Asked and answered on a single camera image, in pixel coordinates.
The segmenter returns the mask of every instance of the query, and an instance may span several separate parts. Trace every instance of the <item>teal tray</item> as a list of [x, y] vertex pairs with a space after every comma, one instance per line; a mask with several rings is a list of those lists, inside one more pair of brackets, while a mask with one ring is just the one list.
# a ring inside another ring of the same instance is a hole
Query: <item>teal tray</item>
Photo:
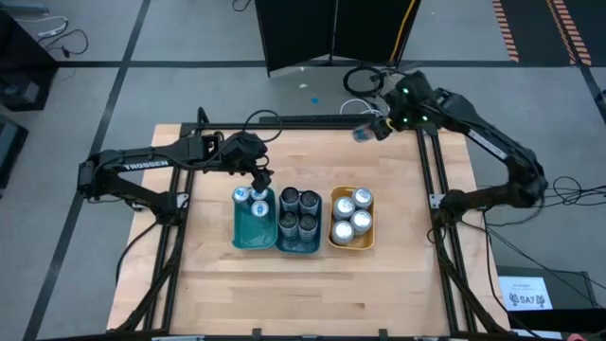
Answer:
[[318, 194], [318, 211], [315, 213], [315, 219], [318, 220], [318, 231], [315, 233], [311, 242], [302, 242], [298, 237], [295, 240], [287, 240], [282, 232], [277, 232], [276, 247], [278, 250], [286, 253], [309, 255], [320, 249], [320, 240], [322, 239], [322, 198]]
[[268, 188], [266, 202], [269, 205], [267, 220], [257, 219], [249, 209], [234, 203], [234, 240], [239, 249], [255, 250], [272, 247], [277, 240], [276, 196]]

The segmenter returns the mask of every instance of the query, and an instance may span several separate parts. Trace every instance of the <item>can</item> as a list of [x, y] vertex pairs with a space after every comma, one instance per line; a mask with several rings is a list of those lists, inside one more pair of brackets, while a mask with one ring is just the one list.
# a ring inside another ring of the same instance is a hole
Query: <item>can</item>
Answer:
[[332, 237], [332, 242], [346, 245], [353, 239], [353, 227], [346, 221], [336, 222], [332, 226], [330, 236]]
[[285, 188], [280, 194], [280, 204], [282, 209], [287, 212], [298, 213], [299, 211], [299, 191], [296, 188]]
[[240, 186], [234, 189], [234, 193], [231, 197], [234, 200], [234, 203], [242, 208], [250, 208], [250, 205], [253, 202], [253, 199], [250, 197], [250, 189], [246, 186]]
[[300, 206], [301, 214], [311, 214], [314, 216], [318, 212], [318, 194], [313, 190], [306, 190], [301, 194]]
[[372, 216], [365, 210], [357, 210], [351, 215], [351, 226], [356, 237], [363, 236], [372, 226]]
[[372, 192], [368, 188], [357, 188], [351, 193], [351, 198], [359, 209], [368, 209], [372, 204]]
[[299, 238], [302, 242], [311, 242], [318, 231], [318, 220], [311, 214], [303, 214], [299, 219]]
[[265, 200], [265, 198], [267, 198], [267, 194], [269, 193], [269, 190], [264, 189], [262, 192], [257, 192], [254, 189], [251, 189], [250, 191], [250, 196], [253, 198], [253, 200]]
[[296, 214], [292, 212], [284, 212], [277, 223], [280, 226], [280, 232], [282, 232], [285, 239], [296, 239], [299, 234], [299, 217], [297, 217]]
[[332, 210], [332, 215], [338, 221], [340, 220], [348, 220], [349, 217], [353, 214], [356, 206], [353, 203], [353, 199], [349, 197], [341, 197], [334, 202], [334, 208]]
[[269, 205], [264, 201], [255, 201], [251, 205], [251, 212], [254, 217], [266, 220], [269, 217]]

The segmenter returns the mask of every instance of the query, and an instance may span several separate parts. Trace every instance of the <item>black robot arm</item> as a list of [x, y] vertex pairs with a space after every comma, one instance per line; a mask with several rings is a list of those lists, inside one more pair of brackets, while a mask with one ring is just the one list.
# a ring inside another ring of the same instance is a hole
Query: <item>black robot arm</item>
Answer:
[[463, 96], [432, 89], [425, 75], [417, 71], [405, 75], [383, 98], [389, 105], [389, 116], [370, 124], [377, 139], [388, 137], [393, 130], [434, 125], [466, 135], [508, 168], [508, 181], [502, 186], [446, 193], [435, 216], [440, 222], [459, 221], [467, 210], [482, 206], [531, 207], [544, 197], [547, 181], [535, 153], [480, 117]]
[[168, 146], [115, 151], [91, 155], [80, 164], [78, 192], [85, 199], [113, 195], [133, 208], [147, 207], [160, 223], [174, 223], [184, 198], [171, 192], [157, 193], [127, 181], [118, 175], [124, 171], [141, 171], [178, 167], [189, 171], [224, 171], [230, 174], [251, 173], [252, 186], [262, 191], [269, 186], [273, 173], [257, 160], [266, 158], [267, 147], [257, 135], [234, 133], [226, 140], [222, 133], [179, 138]]

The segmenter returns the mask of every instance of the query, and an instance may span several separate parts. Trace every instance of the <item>wooden table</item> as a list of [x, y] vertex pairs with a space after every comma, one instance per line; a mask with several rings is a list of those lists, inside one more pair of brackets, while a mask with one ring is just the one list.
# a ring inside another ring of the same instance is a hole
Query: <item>wooden table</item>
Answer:
[[[158, 125], [152, 144], [173, 142], [179, 129], [179, 125]], [[463, 135], [440, 132], [439, 137], [450, 187], [475, 189]], [[231, 244], [231, 192], [249, 185], [252, 177], [200, 172], [190, 203], [170, 332], [250, 334], [253, 328], [262, 328], [265, 335], [377, 335], [378, 329], [385, 328], [390, 335], [449, 334], [436, 251], [425, 237], [430, 213], [415, 133], [358, 144], [349, 131], [284, 131], [268, 147], [276, 193], [288, 186], [315, 190], [324, 199], [323, 211], [330, 212], [334, 187], [371, 188], [376, 197], [373, 248], [339, 250], [325, 237], [320, 250], [308, 257], [274, 248], [239, 250]], [[431, 143], [428, 152], [434, 169]], [[439, 188], [435, 170], [433, 175]], [[147, 170], [143, 186], [167, 190], [170, 176], [170, 169]], [[465, 220], [482, 224], [478, 213], [468, 213]], [[130, 240], [152, 221], [150, 212], [136, 213]], [[323, 214], [325, 235], [328, 221], [329, 214]], [[496, 321], [508, 328], [506, 314], [490, 293], [484, 234], [464, 225], [458, 229], [472, 290]], [[159, 234], [160, 228], [155, 229], [126, 257], [109, 328], [123, 322], [149, 288]], [[500, 296], [491, 257], [490, 268]], [[155, 326], [160, 325], [164, 297], [163, 292], [158, 299]], [[459, 329], [465, 330], [455, 287], [454, 300]]]

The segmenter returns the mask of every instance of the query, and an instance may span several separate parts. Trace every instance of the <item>black aluminum frame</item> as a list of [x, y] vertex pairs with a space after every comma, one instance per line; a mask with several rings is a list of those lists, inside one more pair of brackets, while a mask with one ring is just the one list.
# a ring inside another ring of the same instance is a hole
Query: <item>black aluminum frame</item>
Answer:
[[[339, 117], [339, 116], [326, 116], [323, 119], [317, 119], [316, 121], [306, 121], [302, 119], [301, 121], [287, 121], [282, 124], [282, 129], [284, 130], [351, 130], [357, 126], [359, 126], [360, 122], [357, 119], [347, 120], [347, 117]], [[195, 132], [196, 134], [200, 134], [199, 130], [200, 126], [198, 123], [183, 123], [181, 125], [180, 135], [187, 135], [190, 132]], [[241, 123], [203, 123], [204, 130], [241, 130], [243, 128], [243, 124]], [[248, 124], [247, 129], [250, 130], [277, 130], [279, 129], [279, 124], [276, 122], [271, 123], [251, 123]], [[425, 138], [423, 136], [422, 130], [417, 130], [417, 140], [419, 143], [419, 156], [421, 167], [423, 171], [423, 179], [425, 183], [425, 189], [427, 192], [427, 200], [429, 206], [429, 195], [434, 194], [434, 184], [432, 181], [432, 173], [429, 166], [428, 152], [425, 143]], [[437, 134], [433, 134], [434, 132], [430, 132], [429, 136], [431, 137], [432, 146], [434, 149], [434, 157], [436, 159], [437, 165], [437, 175], [440, 182], [440, 190], [445, 192], [448, 190], [448, 183], [446, 179], [446, 170], [444, 168], [444, 161], [442, 158], [442, 153], [439, 144], [439, 138]], [[179, 169], [173, 169], [172, 176], [170, 180], [169, 190], [171, 192], [175, 192], [179, 187], [179, 179], [181, 176], [181, 171]], [[195, 178], [195, 171], [187, 171], [187, 180], [186, 180], [186, 188], [185, 193], [191, 196], [191, 192], [193, 189], [193, 183]], [[176, 226], [177, 233], [175, 236], [175, 240], [183, 239], [185, 237], [186, 228], [187, 228], [187, 214], [188, 214], [189, 206], [185, 209], [185, 216]], [[434, 239], [436, 241], [436, 249], [445, 248], [444, 241], [440, 238], [440, 231], [436, 228], [432, 223], [432, 228], [434, 229]], [[166, 260], [166, 252], [169, 243], [171, 226], [163, 225], [162, 231], [160, 234], [160, 241], [158, 244], [158, 249], [156, 253], [156, 259], [154, 264], [154, 269], [152, 273], [151, 282], [155, 283], [164, 268], [164, 263]], [[455, 229], [451, 230], [450, 240], [451, 247], [454, 255], [454, 263], [456, 264], [457, 271], [459, 274], [462, 274], [465, 282], [467, 283], [465, 277], [464, 270], [464, 261], [462, 258], [462, 252], [460, 248], [460, 242], [458, 240], [458, 235], [455, 233]], [[172, 267], [168, 281], [168, 289], [167, 289], [167, 299], [165, 302], [164, 312], [162, 316], [162, 323], [160, 329], [153, 329], [152, 322], [154, 320], [155, 308], [157, 304], [157, 292], [152, 294], [151, 302], [147, 305], [148, 308], [145, 310], [143, 314], [138, 316], [137, 320], [130, 320], [130, 328], [125, 331], [108, 331], [106, 334], [98, 334], [98, 335], [84, 335], [84, 336], [76, 336], [71, 338], [61, 338], [56, 340], [122, 340], [122, 339], [137, 339], [137, 340], [151, 340], [153, 337], [158, 336], [167, 336], [169, 335], [170, 322], [172, 319], [172, 310], [174, 307], [174, 300], [177, 289], [177, 280], [179, 274], [179, 264], [181, 259], [181, 251], [183, 244], [175, 243], [175, 247], [179, 247], [177, 250], [178, 258]], [[454, 337], [461, 331], [458, 328], [456, 312], [455, 312], [455, 304], [453, 298], [453, 289], [451, 286], [451, 282], [449, 276], [444, 272], [444, 270], [440, 267], [440, 281], [442, 286], [442, 291], [444, 295], [444, 303], [446, 307], [446, 317], [448, 319], [448, 325], [450, 329], [450, 337]], [[473, 318], [473, 313], [465, 300], [463, 300], [463, 307], [465, 309], [465, 316], [467, 319], [468, 332], [474, 334], [476, 332], [475, 328], [475, 319]], [[142, 331], [134, 331], [134, 326], [137, 326], [141, 319], [144, 318], [143, 321], [143, 330]], [[204, 340], [260, 340], [261, 338], [261, 330], [252, 330], [251, 335], [205, 335]], [[481, 336], [482, 338], [488, 336], [488, 334], [477, 334], [477, 336]], [[301, 339], [309, 338], [310, 336], [300, 336]], [[322, 340], [413, 340], [413, 336], [405, 336], [405, 337], [394, 337], [388, 336], [387, 330], [378, 330], [376, 337], [348, 337], [348, 336], [314, 336], [316, 339]], [[275, 336], [268, 335], [262, 336], [263, 340], [293, 340], [296, 339], [296, 336]]]

